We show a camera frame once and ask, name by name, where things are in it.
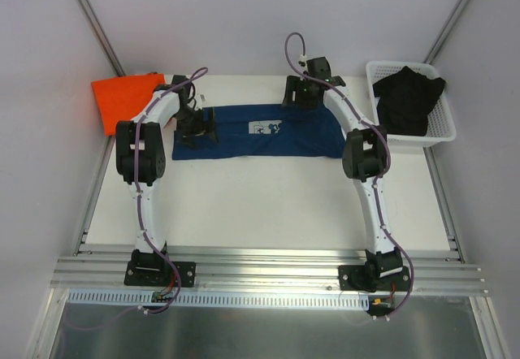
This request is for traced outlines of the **blue t shirt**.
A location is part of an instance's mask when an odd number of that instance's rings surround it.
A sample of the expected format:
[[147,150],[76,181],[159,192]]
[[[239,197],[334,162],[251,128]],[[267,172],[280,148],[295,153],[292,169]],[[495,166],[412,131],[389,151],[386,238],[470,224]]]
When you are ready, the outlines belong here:
[[174,160],[243,156],[341,158],[345,137],[334,115],[323,105],[314,110],[279,104],[219,106],[214,109],[216,134],[194,139],[188,147],[175,141]]

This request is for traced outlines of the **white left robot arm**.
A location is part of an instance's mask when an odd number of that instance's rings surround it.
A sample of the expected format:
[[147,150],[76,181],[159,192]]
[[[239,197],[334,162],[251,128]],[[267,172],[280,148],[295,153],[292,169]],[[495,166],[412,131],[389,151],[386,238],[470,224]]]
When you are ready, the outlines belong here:
[[208,72],[201,67],[190,77],[174,75],[160,84],[144,109],[115,129],[115,164],[131,193],[136,209],[136,244],[128,262],[124,284],[158,287],[181,284],[180,273],[167,253],[167,229],[159,203],[161,179],[167,169],[163,129],[175,120],[176,139],[196,149],[198,137],[219,142],[215,110],[204,110],[195,98],[195,80]]

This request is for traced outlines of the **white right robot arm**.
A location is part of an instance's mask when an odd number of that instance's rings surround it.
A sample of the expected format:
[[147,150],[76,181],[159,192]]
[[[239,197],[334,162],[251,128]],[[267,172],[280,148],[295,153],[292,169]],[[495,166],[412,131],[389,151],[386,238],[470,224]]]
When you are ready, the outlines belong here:
[[301,54],[295,72],[288,76],[283,105],[313,110],[323,105],[345,134],[341,159],[346,177],[353,181],[362,207],[366,228],[366,261],[344,273],[348,285],[365,292],[409,292],[414,273],[404,264],[408,259],[393,238],[384,202],[384,176],[390,154],[384,128],[374,125],[348,98],[346,83],[334,76],[326,58]]

